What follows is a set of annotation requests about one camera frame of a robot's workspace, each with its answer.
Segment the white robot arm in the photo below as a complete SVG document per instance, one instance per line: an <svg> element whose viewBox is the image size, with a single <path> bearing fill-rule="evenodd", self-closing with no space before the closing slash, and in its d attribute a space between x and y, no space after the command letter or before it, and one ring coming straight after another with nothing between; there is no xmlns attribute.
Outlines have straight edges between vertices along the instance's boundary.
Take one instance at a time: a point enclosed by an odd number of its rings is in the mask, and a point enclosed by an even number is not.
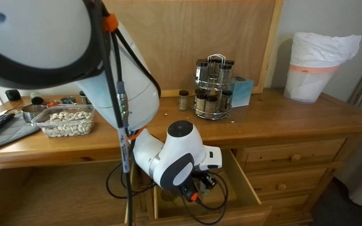
<svg viewBox="0 0 362 226"><path fill-rule="evenodd" d="M157 185L199 198L192 180L216 184L206 170L222 165L221 150L197 128L177 120L165 140L147 124L161 89L118 20L102 0L0 0L0 86L41 89L77 82L117 129L123 171L136 161Z"/></svg>

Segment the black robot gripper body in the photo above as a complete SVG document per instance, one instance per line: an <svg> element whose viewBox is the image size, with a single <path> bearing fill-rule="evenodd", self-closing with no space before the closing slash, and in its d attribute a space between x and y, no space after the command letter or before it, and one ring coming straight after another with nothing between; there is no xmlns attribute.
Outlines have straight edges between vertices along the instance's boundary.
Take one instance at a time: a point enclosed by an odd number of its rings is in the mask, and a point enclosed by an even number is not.
<svg viewBox="0 0 362 226"><path fill-rule="evenodd" d="M216 179L207 171L193 171L178 187L181 198L187 202L199 202L200 197L217 184Z"/></svg>

